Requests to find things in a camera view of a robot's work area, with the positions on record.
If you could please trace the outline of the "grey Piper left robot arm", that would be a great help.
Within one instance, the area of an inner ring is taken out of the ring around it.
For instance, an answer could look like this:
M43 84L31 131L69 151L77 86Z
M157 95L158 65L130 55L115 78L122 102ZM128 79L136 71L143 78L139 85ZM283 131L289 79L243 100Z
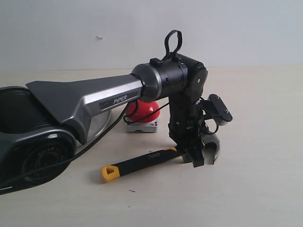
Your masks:
M120 105L169 100L169 136L187 162L204 164L208 127L199 102L208 71L181 54L151 59L131 73L74 82L34 81L0 90L0 193L45 184L80 157L92 118Z

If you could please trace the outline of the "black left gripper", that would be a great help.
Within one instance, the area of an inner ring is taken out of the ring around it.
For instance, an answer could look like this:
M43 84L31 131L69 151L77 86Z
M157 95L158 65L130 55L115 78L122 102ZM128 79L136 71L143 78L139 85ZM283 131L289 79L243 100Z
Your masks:
M220 154L216 134L205 135L202 143L202 113L198 106L200 95L173 94L169 96L169 136L182 149L187 149L193 167L214 165Z

